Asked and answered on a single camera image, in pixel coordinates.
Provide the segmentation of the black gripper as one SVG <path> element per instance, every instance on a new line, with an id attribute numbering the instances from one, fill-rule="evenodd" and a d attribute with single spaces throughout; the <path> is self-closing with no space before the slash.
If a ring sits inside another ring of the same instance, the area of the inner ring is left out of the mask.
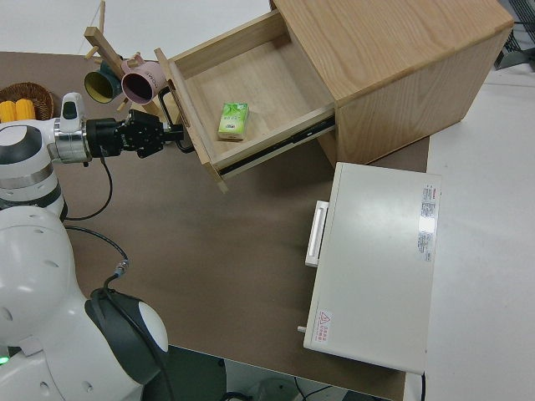
<path id="1" fill-rule="evenodd" d="M 124 151 L 134 151 L 140 158 L 153 155 L 163 149 L 163 144 L 184 145 L 184 130 L 163 129 L 163 124 L 153 114 L 131 109 L 128 117 L 117 121 L 113 118 L 88 119 L 86 139 L 93 157 L 118 156 Z"/>

